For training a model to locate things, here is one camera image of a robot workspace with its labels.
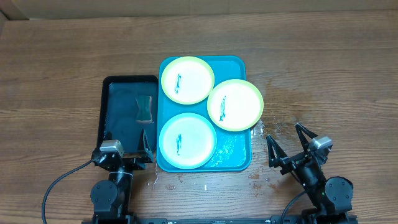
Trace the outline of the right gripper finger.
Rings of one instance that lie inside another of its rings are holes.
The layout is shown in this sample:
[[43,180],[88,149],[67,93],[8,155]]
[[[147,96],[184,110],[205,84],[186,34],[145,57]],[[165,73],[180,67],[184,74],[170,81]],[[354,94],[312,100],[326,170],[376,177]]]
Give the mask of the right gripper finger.
[[271,135],[267,135],[266,141],[269,153],[269,167],[284,166],[285,160],[288,158],[287,154]]
[[305,152],[307,152],[310,143],[307,140],[306,136],[308,136],[310,139],[313,139],[313,138],[317,137],[318,135],[311,132],[309,129],[307,129],[305,126],[301,125],[300,123],[296,123],[295,128],[296,128],[298,137],[300,139],[300,143],[303,147],[303,150]]

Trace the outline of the light blue plate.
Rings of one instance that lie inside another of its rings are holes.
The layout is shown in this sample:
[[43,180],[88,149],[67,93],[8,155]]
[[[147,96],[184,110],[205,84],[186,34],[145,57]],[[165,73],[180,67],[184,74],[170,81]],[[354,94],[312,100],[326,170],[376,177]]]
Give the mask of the light blue plate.
[[215,153],[216,145],[213,125],[195,113],[170,118],[159,134],[160,153],[178,169],[190,170],[205,165]]

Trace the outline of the yellow-green plate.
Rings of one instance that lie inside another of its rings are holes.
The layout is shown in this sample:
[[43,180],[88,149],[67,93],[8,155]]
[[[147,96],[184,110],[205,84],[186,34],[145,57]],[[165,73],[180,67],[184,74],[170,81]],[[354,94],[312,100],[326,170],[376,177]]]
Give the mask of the yellow-green plate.
[[231,79],[221,82],[210,92],[207,111],[221,129],[244,131],[254,126],[262,116],[264,100],[250,82]]
[[215,74],[203,59],[179,57],[168,63],[161,72],[160,85],[165,95],[181,105],[203,101],[215,85]]

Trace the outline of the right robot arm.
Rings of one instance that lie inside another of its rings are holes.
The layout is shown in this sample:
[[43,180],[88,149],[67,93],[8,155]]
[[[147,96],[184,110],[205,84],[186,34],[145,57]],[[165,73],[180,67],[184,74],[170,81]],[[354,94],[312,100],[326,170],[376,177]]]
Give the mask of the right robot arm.
[[[282,175],[290,174],[303,187],[303,192],[293,198],[282,215],[271,217],[272,223],[357,223],[352,210],[353,183],[347,178],[335,176],[327,179],[322,171],[332,149],[328,136],[320,136],[305,126],[295,125],[303,151],[289,157],[275,139],[266,137],[269,167],[280,167]],[[303,195],[307,195],[313,207],[300,215],[288,216],[289,208]]]

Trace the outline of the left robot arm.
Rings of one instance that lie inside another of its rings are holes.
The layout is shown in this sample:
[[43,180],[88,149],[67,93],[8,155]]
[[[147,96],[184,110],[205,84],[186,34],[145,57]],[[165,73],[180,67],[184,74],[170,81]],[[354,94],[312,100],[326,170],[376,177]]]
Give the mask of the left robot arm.
[[107,180],[97,182],[91,189],[94,205],[93,223],[139,223],[137,215],[129,211],[133,172],[144,170],[154,161],[147,134],[143,129],[138,138],[137,157],[124,157],[118,140],[105,140],[92,154],[94,165],[109,172]]

